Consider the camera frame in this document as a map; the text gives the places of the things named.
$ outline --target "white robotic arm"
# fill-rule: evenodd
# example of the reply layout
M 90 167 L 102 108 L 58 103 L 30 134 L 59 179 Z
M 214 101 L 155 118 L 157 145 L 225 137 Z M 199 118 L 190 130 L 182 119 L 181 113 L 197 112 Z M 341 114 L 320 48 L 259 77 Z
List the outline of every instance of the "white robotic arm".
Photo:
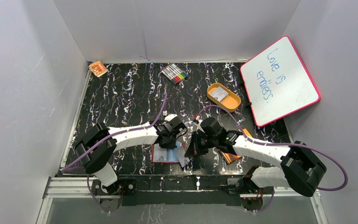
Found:
M 176 136 L 186 128 L 176 115 L 168 115 L 165 120 L 158 120 L 154 126 L 145 123 L 137 127 L 139 129 L 136 131 L 129 131 L 134 127 L 108 128 L 99 123 L 76 143 L 75 151 L 80 156 L 103 137 L 127 130 L 105 141 L 93 153 L 80 160 L 85 172 L 95 175 L 108 192 L 116 192 L 119 188 L 119 184 L 115 184 L 119 178 L 108 163 L 113 152 L 142 144 L 159 144 L 162 148 L 173 149 Z M 238 131 L 226 131 L 214 118 L 207 118 L 192 133 L 185 156 L 203 155 L 209 148 L 217 147 L 226 153 L 253 157 L 274 167 L 252 167 L 232 186 L 236 192 L 256 192 L 272 186 L 291 187 L 304 196 L 312 196 L 326 172 L 323 163 L 309 150 L 267 146 L 266 143 L 245 137 Z
M 313 196 L 326 172 L 326 166 L 308 149 L 270 146 L 269 142 L 243 136 L 242 132 L 226 131 L 214 118 L 199 120 L 185 156 L 203 155 L 212 147 L 274 166 L 252 167 L 236 186 L 232 186 L 235 192 L 255 192 L 271 186 L 292 188 L 304 196 Z

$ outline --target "black mount bracket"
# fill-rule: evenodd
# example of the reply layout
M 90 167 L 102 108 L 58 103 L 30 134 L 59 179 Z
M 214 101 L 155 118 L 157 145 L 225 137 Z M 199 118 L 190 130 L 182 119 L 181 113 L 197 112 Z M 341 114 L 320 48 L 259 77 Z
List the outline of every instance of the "black mount bracket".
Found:
M 154 125 L 158 138 L 154 144 L 159 144 L 161 148 L 174 149 L 176 147 L 176 135 L 186 128 L 186 125 L 175 117 L 170 121 L 157 120 Z
M 248 189 L 249 192 L 256 192 L 257 190 L 259 190 L 260 188 L 253 183 L 253 181 L 251 180 L 253 173 L 256 171 L 256 169 L 259 166 L 252 166 L 249 171 L 243 176 L 243 185 L 245 186 L 246 189 Z
M 281 160 L 289 186 L 303 196 L 312 197 L 327 171 L 326 166 L 311 150 L 302 147 L 291 147 Z
M 87 133 L 81 137 L 75 144 L 75 152 L 77 156 L 82 155 L 89 150 L 95 143 L 109 135 L 109 129 L 104 123 L 97 123 Z M 87 174 L 95 173 L 101 170 L 109 158 L 112 156 L 116 148 L 116 139 L 109 138 L 98 146 L 98 150 L 93 150 L 92 153 L 80 160 Z
M 137 181 L 135 179 L 120 179 L 112 185 L 116 186 L 114 190 L 105 188 L 104 186 L 101 185 L 101 182 L 98 179 L 96 179 L 93 180 L 91 191 L 96 196 L 119 195 L 120 192 L 122 192 L 122 194 L 125 196 L 129 196 L 129 195 L 135 195 L 137 190 Z
M 238 82 L 238 86 L 244 88 L 244 90 L 245 90 L 245 96 L 247 96 L 248 93 L 246 92 L 245 81 L 243 80 L 242 76 L 241 76 L 241 80 L 242 80 L 242 81 Z M 250 108 L 251 105 L 252 105 L 252 102 L 247 102 L 247 103 L 245 103 L 244 107 L 245 107 L 245 108 Z
M 227 179 L 227 186 L 222 187 L 222 190 L 227 192 L 231 195 L 240 195 L 240 194 L 254 194 L 257 190 L 260 190 L 256 186 L 257 189 L 249 188 L 249 184 L 247 183 L 246 176 L 243 178 L 228 178 Z M 263 192 L 266 191 L 266 193 L 272 193 L 272 188 L 264 188 Z M 262 194 L 258 194 L 256 197 L 248 197 L 248 198 L 241 198 L 241 205 L 243 208 L 247 210 L 259 210 L 263 206 L 263 198 Z
M 205 155 L 209 149 L 216 147 L 224 153 L 236 155 L 233 145 L 235 140 L 242 135 L 238 131 L 226 131 L 219 122 L 212 117 L 206 118 L 200 124 L 202 130 L 192 132 L 189 148 L 185 156 Z

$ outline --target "white cardboard enclosure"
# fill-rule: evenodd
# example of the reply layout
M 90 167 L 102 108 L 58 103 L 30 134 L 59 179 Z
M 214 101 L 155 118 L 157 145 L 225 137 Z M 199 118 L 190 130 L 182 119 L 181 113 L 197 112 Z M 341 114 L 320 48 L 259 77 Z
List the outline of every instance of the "white cardboard enclosure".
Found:
M 0 0 L 0 223 L 35 222 L 86 61 L 250 58 L 282 35 L 324 97 L 288 125 L 351 169 L 348 187 L 322 199 L 331 223 L 358 222 L 358 1 Z M 322 184 L 340 184 L 326 164 Z

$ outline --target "colored marker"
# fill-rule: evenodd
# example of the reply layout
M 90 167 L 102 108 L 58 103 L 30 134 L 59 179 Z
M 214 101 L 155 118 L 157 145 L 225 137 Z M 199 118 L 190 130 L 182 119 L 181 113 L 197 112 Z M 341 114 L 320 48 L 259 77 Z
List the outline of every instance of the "colored marker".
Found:
M 181 74 L 182 74 L 182 76 L 184 76 L 184 77 L 187 77 L 187 74 L 182 70 L 182 69 L 180 69 L 177 65 L 175 65 L 175 64 L 172 64 L 173 65 L 173 67 L 178 71 L 178 72 L 180 72 Z
M 185 76 L 179 70 L 177 70 L 175 67 L 171 66 L 170 68 L 180 77 L 180 79 L 185 78 Z
M 173 74 L 173 76 L 175 76 L 175 78 L 177 79 L 178 82 L 180 82 L 182 80 L 173 69 L 171 69 L 170 67 L 167 66 L 167 70 L 170 71 Z
M 177 83 L 180 82 L 180 78 L 177 77 L 176 74 L 172 72 L 168 67 L 165 68 L 165 71 L 168 72 Z
M 171 74 L 169 74 L 169 73 L 166 72 L 165 70 L 162 70 L 161 72 L 162 72 L 168 79 L 170 79 L 171 82 L 173 82 L 174 84 L 177 83 L 176 79 L 174 79 L 174 77 L 173 77 Z

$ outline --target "orange tray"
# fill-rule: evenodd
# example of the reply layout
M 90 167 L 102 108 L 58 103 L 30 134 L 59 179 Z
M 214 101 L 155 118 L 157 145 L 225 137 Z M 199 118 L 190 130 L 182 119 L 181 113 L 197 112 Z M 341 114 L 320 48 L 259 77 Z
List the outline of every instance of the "orange tray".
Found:
M 228 92 L 228 95 L 224 97 L 221 100 L 221 102 L 219 102 L 218 100 L 216 100 L 214 97 L 211 96 L 212 92 L 219 86 Z M 240 97 L 238 97 L 235 93 L 231 92 L 227 87 L 223 86 L 220 83 L 214 83 L 211 86 L 209 86 L 207 90 L 207 96 L 215 104 L 226 108 L 229 112 L 234 112 L 241 104 Z

